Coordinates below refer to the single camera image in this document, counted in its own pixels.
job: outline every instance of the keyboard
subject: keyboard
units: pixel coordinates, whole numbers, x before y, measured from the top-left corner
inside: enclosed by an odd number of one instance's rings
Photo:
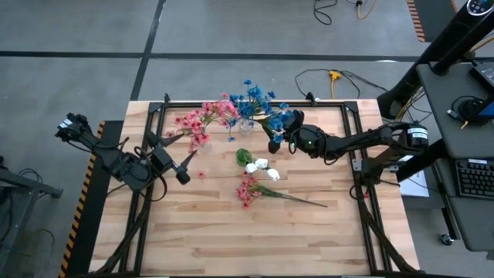
[[[455,161],[460,196],[494,200],[494,161],[482,162]]]

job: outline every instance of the white paper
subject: white paper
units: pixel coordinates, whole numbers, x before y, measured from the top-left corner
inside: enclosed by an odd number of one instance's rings
[[[413,156],[407,155],[403,157],[401,161],[407,161],[410,158],[413,158]],[[420,171],[415,173],[410,178],[400,182],[400,192],[405,196],[428,197],[429,190],[427,189],[424,172]]]

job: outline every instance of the white flower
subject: white flower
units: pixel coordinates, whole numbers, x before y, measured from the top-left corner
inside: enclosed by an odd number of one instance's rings
[[[273,179],[273,181],[278,181],[279,180],[279,173],[275,169],[269,169],[268,170],[268,175]]]
[[[260,158],[255,161],[255,166],[259,169],[264,169],[268,167],[268,160],[264,158]]]
[[[245,166],[245,170],[247,171],[247,173],[252,174],[255,170],[257,170],[257,167],[255,166],[255,164],[249,163],[247,164],[247,166]]]

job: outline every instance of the wheel caster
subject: wheel caster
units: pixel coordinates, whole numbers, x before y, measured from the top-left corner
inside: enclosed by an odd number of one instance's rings
[[[439,240],[441,240],[442,244],[444,244],[446,246],[452,245],[453,242],[455,241],[454,239],[451,238],[451,236],[448,233],[439,236]]]

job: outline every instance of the desk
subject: desk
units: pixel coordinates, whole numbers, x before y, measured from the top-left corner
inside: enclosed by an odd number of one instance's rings
[[[483,126],[467,126],[460,130],[460,123],[446,114],[451,103],[460,96],[485,99],[487,92],[470,76],[471,64],[458,64],[449,69],[447,75],[439,76],[429,65],[417,66],[432,113],[441,132],[442,139],[432,144],[427,154],[412,158],[400,168],[398,180],[435,164],[442,180],[446,210],[452,211],[454,219],[471,251],[494,249],[494,202],[474,198],[459,198],[455,189],[455,178],[447,159],[494,158],[494,126],[488,122]]]
[[[358,100],[364,130],[380,126],[376,100]],[[124,150],[140,145],[148,102],[130,102],[122,137],[129,137]],[[164,132],[174,129],[173,119],[190,109],[167,108]],[[306,123],[317,124],[329,134],[343,136],[341,112],[330,107],[302,108]],[[234,130],[235,141],[219,125],[208,127],[212,147],[200,151],[188,167],[191,181],[183,186],[174,173],[165,175],[167,196],[151,206],[141,275],[146,276],[244,276],[244,275],[340,275],[368,274],[367,258],[357,203],[348,190],[353,184],[348,155],[328,167],[301,151],[290,154],[286,144],[276,154],[267,151],[268,138],[256,125],[252,134]],[[250,210],[242,209],[235,188],[243,169],[235,163],[239,148],[258,158],[268,158],[281,180],[270,181],[261,171],[255,176],[277,191],[323,203],[328,208],[282,199],[261,198]],[[188,139],[182,138],[167,151],[176,160],[187,156]],[[370,156],[385,147],[369,150]],[[204,171],[206,178],[198,178]],[[394,181],[392,174],[383,179]],[[109,190],[119,185],[112,180]],[[154,197],[163,187],[157,181]],[[408,221],[399,188],[378,185],[377,196],[386,234],[401,255],[418,268]],[[96,270],[124,237],[129,211],[129,188],[106,200],[90,270]],[[132,248],[130,262],[134,261]],[[376,239],[374,248],[378,249]],[[381,257],[376,255],[381,265]]]

